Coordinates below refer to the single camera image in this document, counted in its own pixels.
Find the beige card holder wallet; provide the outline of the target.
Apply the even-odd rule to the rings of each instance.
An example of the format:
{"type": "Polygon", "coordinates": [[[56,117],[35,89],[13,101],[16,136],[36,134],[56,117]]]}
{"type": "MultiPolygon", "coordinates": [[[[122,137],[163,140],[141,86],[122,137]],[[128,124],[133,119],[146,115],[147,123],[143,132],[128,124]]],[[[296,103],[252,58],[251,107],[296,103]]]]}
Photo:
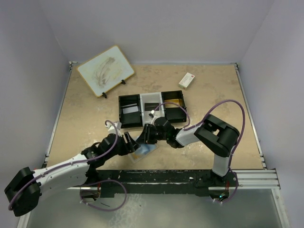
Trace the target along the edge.
{"type": "Polygon", "coordinates": [[[135,152],[132,152],[132,153],[128,154],[128,157],[130,158],[130,160],[132,161],[132,163],[137,163],[142,158],[135,160],[132,157],[133,153],[136,153],[136,154],[145,153],[146,155],[144,157],[146,157],[148,154],[150,154],[151,152],[155,151],[157,148],[158,148],[158,145],[156,145],[156,144],[140,144],[140,148],[137,149],[135,152]]]}

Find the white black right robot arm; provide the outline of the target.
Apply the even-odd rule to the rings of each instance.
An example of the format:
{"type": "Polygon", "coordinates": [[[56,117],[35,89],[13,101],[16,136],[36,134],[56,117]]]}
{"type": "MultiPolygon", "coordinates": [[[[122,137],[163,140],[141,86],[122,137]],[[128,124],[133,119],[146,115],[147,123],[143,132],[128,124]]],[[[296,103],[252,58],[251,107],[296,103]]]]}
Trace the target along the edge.
{"type": "Polygon", "coordinates": [[[229,161],[239,136],[237,128],[210,114],[203,123],[190,130],[176,128],[165,117],[159,117],[144,126],[136,142],[156,144],[166,141],[175,149],[202,142],[214,153],[211,180],[215,185],[222,186],[228,181],[229,161]]]}

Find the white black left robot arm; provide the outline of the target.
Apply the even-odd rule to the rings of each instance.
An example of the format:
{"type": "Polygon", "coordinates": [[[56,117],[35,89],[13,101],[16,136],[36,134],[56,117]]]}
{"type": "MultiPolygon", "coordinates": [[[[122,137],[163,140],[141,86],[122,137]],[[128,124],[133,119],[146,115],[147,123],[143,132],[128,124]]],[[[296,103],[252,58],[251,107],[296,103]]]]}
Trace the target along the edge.
{"type": "Polygon", "coordinates": [[[62,190],[76,186],[93,186],[99,180],[97,168],[116,155],[124,156],[140,147],[129,133],[109,134],[73,158],[32,171],[21,169],[5,188],[9,210],[16,217],[32,211],[40,201],[62,190]]]}

